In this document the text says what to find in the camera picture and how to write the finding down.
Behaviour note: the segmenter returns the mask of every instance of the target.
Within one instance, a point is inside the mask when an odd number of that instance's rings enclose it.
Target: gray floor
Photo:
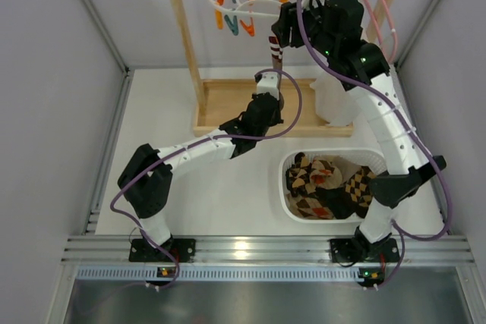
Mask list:
[[[182,282],[157,294],[138,285],[80,314],[126,284],[77,282],[65,324],[472,322],[454,269],[402,269],[378,292],[344,283]]]

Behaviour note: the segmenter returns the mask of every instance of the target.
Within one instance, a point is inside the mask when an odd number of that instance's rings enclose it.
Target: white table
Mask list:
[[[259,68],[212,68],[204,77],[249,78]],[[315,67],[285,68],[294,77],[316,77]],[[401,94],[396,83],[397,92]],[[101,207],[97,234],[130,234],[134,223],[109,209],[116,181],[141,144],[171,146],[194,138],[196,105],[187,69],[137,70],[115,149]],[[370,147],[377,141],[362,116],[350,138],[279,138],[230,161],[215,162],[172,182],[165,207],[176,235],[332,235],[352,234],[356,224],[303,224],[290,219],[279,200],[279,163],[296,149]],[[121,198],[117,207],[133,213]],[[414,234],[434,234],[443,226],[430,183],[399,207],[398,223]]]

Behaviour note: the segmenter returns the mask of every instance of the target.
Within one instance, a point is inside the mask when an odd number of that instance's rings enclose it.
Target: wooden frame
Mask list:
[[[194,134],[199,137],[213,131],[228,118],[236,117],[241,111],[246,109],[250,95],[254,91],[254,80],[202,80],[194,54],[194,47],[192,46],[183,1],[170,1],[181,32],[185,56],[196,92],[198,107],[194,119]],[[393,0],[386,1],[390,6]],[[378,24],[381,25],[385,18],[385,13],[380,2],[377,2],[374,14]],[[367,28],[367,35],[370,41],[374,41],[377,36],[371,22]],[[292,93],[293,90],[289,89],[290,83],[287,83],[288,81],[284,81],[282,84],[282,94],[286,101],[286,107],[282,113],[286,124],[272,127],[269,134],[278,133],[285,129],[295,115],[297,99],[295,92]],[[348,137],[352,134],[352,125],[329,127],[325,121],[319,119],[314,112],[314,91],[309,87],[310,81],[299,79],[298,83],[302,88],[304,108],[301,119],[286,137]]]

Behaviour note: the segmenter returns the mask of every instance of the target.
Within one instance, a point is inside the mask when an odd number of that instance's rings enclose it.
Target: white laundry basket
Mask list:
[[[339,224],[339,223],[342,224],[342,223],[362,222],[363,219],[359,218],[356,214],[352,214],[347,219],[330,219],[330,220],[303,219],[292,214],[292,212],[289,209],[289,201],[287,200],[287,194],[289,193],[289,191],[287,190],[287,185],[286,185],[286,171],[294,163],[295,155],[297,155],[300,152],[305,153],[305,155],[311,161],[315,156],[322,156],[322,155],[341,156],[344,159],[347,159],[348,161],[355,163],[356,165],[369,167],[370,170],[372,170],[372,172],[375,173],[376,175],[387,170],[387,165],[385,164],[385,158],[383,157],[383,155],[375,149],[368,149],[368,148],[299,149],[289,153],[280,162],[280,167],[279,167],[280,199],[282,201],[282,208],[285,210],[285,212],[290,218],[296,220],[297,222],[306,223],[306,224]]]

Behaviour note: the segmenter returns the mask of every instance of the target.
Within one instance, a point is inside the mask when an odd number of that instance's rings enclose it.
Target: white wall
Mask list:
[[[424,141],[446,157],[453,226],[467,234],[484,282],[485,5],[443,0],[400,75]]]
[[[396,0],[392,11],[402,44],[407,40],[429,0]],[[131,66],[185,65],[184,50],[169,0],[94,0],[124,60]],[[185,0],[194,48],[200,65],[269,64],[266,41],[271,22],[257,28],[251,38],[235,37],[216,28],[207,0]],[[311,62],[303,50],[286,50],[286,64]]]
[[[0,0],[0,314],[42,322],[122,74],[78,0]]]

